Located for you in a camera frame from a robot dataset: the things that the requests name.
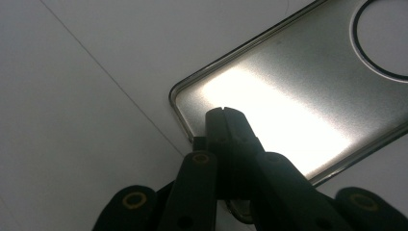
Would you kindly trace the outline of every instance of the brushed metal surface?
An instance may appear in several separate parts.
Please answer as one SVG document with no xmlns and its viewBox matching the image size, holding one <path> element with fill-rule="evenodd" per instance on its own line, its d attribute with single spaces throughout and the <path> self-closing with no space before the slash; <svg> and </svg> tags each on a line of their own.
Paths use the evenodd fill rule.
<svg viewBox="0 0 408 231">
<path fill-rule="evenodd" d="M 265 150 L 318 183 L 406 133 L 408 85 L 353 48 L 365 2 L 317 1 L 176 85 L 170 101 L 188 136 L 205 135 L 209 110 L 240 110 Z"/>
</svg>

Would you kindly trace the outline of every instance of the circular recess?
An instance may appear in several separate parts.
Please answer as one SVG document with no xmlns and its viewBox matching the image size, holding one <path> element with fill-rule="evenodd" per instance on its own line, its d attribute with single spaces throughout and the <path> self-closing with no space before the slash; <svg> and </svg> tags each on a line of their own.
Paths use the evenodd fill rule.
<svg viewBox="0 0 408 231">
<path fill-rule="evenodd" d="M 382 75 L 408 81 L 408 1 L 369 0 L 356 13 L 352 37 L 362 60 Z"/>
<path fill-rule="evenodd" d="M 131 192 L 122 199 L 122 204 L 130 209 L 138 209 L 147 201 L 147 196 L 143 192 Z"/>
<path fill-rule="evenodd" d="M 375 203 L 373 199 L 365 195 L 356 193 L 350 196 L 350 200 L 361 209 L 371 212 L 378 211 L 378 204 Z"/>
<path fill-rule="evenodd" d="M 210 161 L 210 158 L 206 154 L 195 154 L 192 159 L 197 163 L 197 164 L 207 164 Z"/>
</svg>

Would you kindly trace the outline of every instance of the yellow ring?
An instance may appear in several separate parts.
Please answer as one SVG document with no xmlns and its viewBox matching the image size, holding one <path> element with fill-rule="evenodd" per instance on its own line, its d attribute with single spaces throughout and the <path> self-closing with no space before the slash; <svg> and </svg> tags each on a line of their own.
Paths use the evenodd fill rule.
<svg viewBox="0 0 408 231">
<path fill-rule="evenodd" d="M 128 199 L 132 196 L 140 196 L 140 202 L 136 204 L 129 203 Z M 140 206 L 146 203 L 146 201 L 147 201 L 147 197 L 146 197 L 146 194 L 144 194 L 143 192 L 130 192 L 125 197 L 123 197 L 122 204 L 128 209 L 134 210 L 134 209 L 138 209 Z"/>
<path fill-rule="evenodd" d="M 359 198 L 363 198 L 363 199 L 368 200 L 370 202 L 370 205 L 361 204 L 358 201 Z M 351 200 L 351 202 L 353 202 L 353 204 L 357 205 L 361 209 L 371 211 L 371 212 L 378 211 L 377 203 L 373 199 L 371 199 L 371 198 L 369 198 L 369 197 L 367 197 L 365 195 L 356 193 L 356 194 L 353 194 L 353 195 L 350 196 L 350 200 Z"/>
<path fill-rule="evenodd" d="M 210 161 L 210 158 L 206 154 L 196 154 L 192 157 L 192 159 L 197 163 L 197 164 L 207 164 Z"/>
</svg>

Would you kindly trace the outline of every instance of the white background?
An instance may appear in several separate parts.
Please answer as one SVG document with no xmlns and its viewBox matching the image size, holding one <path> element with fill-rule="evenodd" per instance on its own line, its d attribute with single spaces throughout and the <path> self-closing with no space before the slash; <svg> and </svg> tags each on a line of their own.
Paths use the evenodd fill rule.
<svg viewBox="0 0 408 231">
<path fill-rule="evenodd" d="M 90 230 L 129 185 L 191 151 L 171 87 L 309 0 L 2 0 L 0 230 Z M 360 186 L 408 215 L 408 137 L 319 189 Z M 218 210 L 217 230 L 248 230 Z"/>
</svg>

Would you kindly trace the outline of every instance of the metal plate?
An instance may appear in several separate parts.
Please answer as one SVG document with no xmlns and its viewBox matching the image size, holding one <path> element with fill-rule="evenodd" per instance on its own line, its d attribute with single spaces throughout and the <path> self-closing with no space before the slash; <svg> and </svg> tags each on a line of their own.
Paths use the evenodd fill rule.
<svg viewBox="0 0 408 231">
<path fill-rule="evenodd" d="M 265 150 L 316 184 L 405 134 L 408 85 L 355 49 L 365 2 L 316 1 L 177 84 L 170 102 L 189 138 L 205 136 L 209 110 L 240 110 Z"/>
</svg>

